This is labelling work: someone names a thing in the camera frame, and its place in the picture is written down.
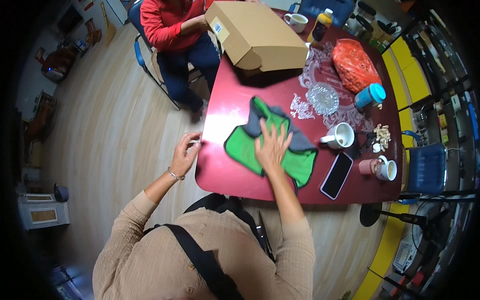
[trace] fingers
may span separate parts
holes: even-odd
[[[278,131],[276,130],[276,126],[273,124],[273,122],[270,124],[270,132],[273,138],[277,138]]]
[[[287,134],[285,133],[285,124],[280,125],[280,135],[278,137],[279,142],[283,142]]]
[[[264,118],[260,119],[260,129],[262,130],[262,134],[264,135],[264,139],[270,138],[270,133],[268,132],[267,124],[266,124]]]
[[[191,140],[194,140],[194,141],[198,140],[200,138],[200,135],[202,135],[202,132],[188,132],[182,135],[177,146],[183,149],[187,149],[189,142]]]
[[[262,143],[260,142],[260,138],[257,137],[253,143],[255,145],[255,152],[258,153],[262,149]]]
[[[293,132],[290,132],[288,134],[287,140],[283,143],[283,149],[286,151],[288,149],[288,146],[290,146],[290,143],[292,142],[293,138]]]
[[[200,151],[200,149],[202,148],[202,145],[200,143],[192,143],[193,146],[190,150],[190,153],[188,153],[188,157],[189,159],[193,160],[195,159],[195,157],[197,156],[198,152]]]

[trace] yellow bottle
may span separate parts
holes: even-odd
[[[307,42],[318,43],[322,40],[327,29],[332,25],[333,10],[327,8],[323,13],[319,14],[312,31],[308,35]]]

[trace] blue jar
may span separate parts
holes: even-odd
[[[372,106],[375,107],[383,103],[385,97],[386,93],[381,84],[371,84],[355,96],[355,107],[360,109],[369,103],[372,103]]]

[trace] blue chair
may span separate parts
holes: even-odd
[[[152,44],[150,44],[150,42],[148,42],[148,39],[145,36],[144,27],[140,23],[140,6],[142,5],[143,2],[144,0],[136,1],[128,11],[128,18],[130,19],[130,22],[139,32],[139,34],[137,34],[137,37],[135,38],[135,43],[133,44],[133,48],[135,49],[135,56],[137,57],[137,62],[140,65],[140,67],[142,67],[143,71],[147,74],[147,76],[150,77],[150,79],[152,79],[153,82],[167,95],[167,97],[170,99],[170,101],[175,106],[175,108],[177,110],[180,110],[180,107],[178,106],[178,104],[168,94],[165,87],[165,83],[160,79],[158,79],[157,81],[155,77],[152,75],[152,73],[150,72],[150,70],[145,64],[144,58],[142,56],[142,52],[140,51],[140,44],[138,43],[138,39],[142,37],[142,39],[144,40],[144,43],[147,45],[147,48],[150,51],[151,56],[153,55],[153,51],[152,51],[153,46]]]
[[[135,49],[135,56],[137,58],[137,62],[142,67],[143,71],[148,75],[148,77],[150,77],[150,79],[152,79],[153,82],[167,95],[167,97],[170,99],[170,101],[175,106],[175,108],[177,110],[180,110],[180,107],[178,106],[178,104],[168,94],[168,91],[166,90],[165,83],[160,79],[161,74],[160,74],[160,69],[158,67],[158,64],[156,62],[156,51],[152,51],[153,46],[152,46],[152,44],[150,44],[150,42],[146,38],[144,27],[140,23],[140,6],[142,5],[143,2],[144,2],[144,0],[137,0],[132,5],[130,10],[128,11],[128,17],[130,19],[130,22],[139,32],[137,34],[137,37],[135,38],[135,43],[133,44],[133,47]],[[158,81],[157,81],[157,79],[155,79],[155,77],[152,75],[152,73],[150,72],[150,70],[147,68],[147,66],[145,64],[144,58],[142,56],[142,52],[140,51],[140,44],[138,43],[138,39],[140,37],[142,37],[142,39],[144,40],[144,43],[147,45],[147,48],[150,51],[152,64],[154,65],[154,69],[157,73]],[[220,42],[218,41],[218,39],[216,41],[217,41],[218,49],[221,49]],[[192,66],[192,64],[190,64],[190,63],[189,63],[189,72],[190,72],[190,75],[189,75],[189,78],[190,78],[189,82],[190,83],[194,82],[195,80],[197,80],[198,78],[200,78],[202,76],[200,74],[200,71],[198,71],[198,69],[195,68],[194,66]]]
[[[420,136],[412,131],[405,130],[402,134],[421,141]],[[410,154],[410,165],[407,193],[402,193],[402,195],[440,195],[445,188],[447,178],[447,150],[445,146],[442,143],[435,143],[422,147],[406,148],[406,150]]]
[[[298,13],[304,16],[317,18],[317,16],[329,8],[333,10],[332,25],[342,28],[355,9],[353,0],[303,0],[301,3],[293,3],[288,9],[290,12],[299,5]]]

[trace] dark red table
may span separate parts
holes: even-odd
[[[286,13],[275,11],[280,16]],[[313,20],[310,20],[300,35],[303,39],[306,39],[312,26]],[[293,124],[319,148],[312,178],[298,193],[301,203],[351,204],[398,199],[402,179],[402,142],[400,120],[387,69],[378,50],[360,41],[382,79],[387,97],[382,110],[372,108],[363,114],[359,113],[353,107],[354,94],[343,87],[331,62],[331,50],[339,38],[356,39],[347,32],[331,27],[322,40],[324,49],[311,50],[303,70],[260,74],[260,77],[254,79],[243,78],[232,66],[227,55],[223,56],[210,97],[202,135],[203,147],[197,160],[195,178],[202,189],[239,197],[274,200],[268,178],[262,178],[234,161],[223,148],[225,140],[235,126],[247,123],[249,100],[255,95],[268,105],[281,106],[284,112],[290,113]],[[338,92],[340,107],[335,114],[325,118],[317,116],[308,105],[305,93],[314,81],[327,82]],[[324,181],[338,151],[324,147],[316,141],[326,134],[328,128],[343,121],[350,123],[355,131],[371,131],[378,123],[389,125],[392,141],[384,153],[365,152],[360,159],[355,159],[340,194],[332,201],[319,191],[319,186]],[[359,143],[362,144],[364,141],[364,137],[360,136]],[[378,157],[380,154],[396,161],[398,173],[394,181],[381,181],[375,176],[360,174],[358,163],[362,159]]]

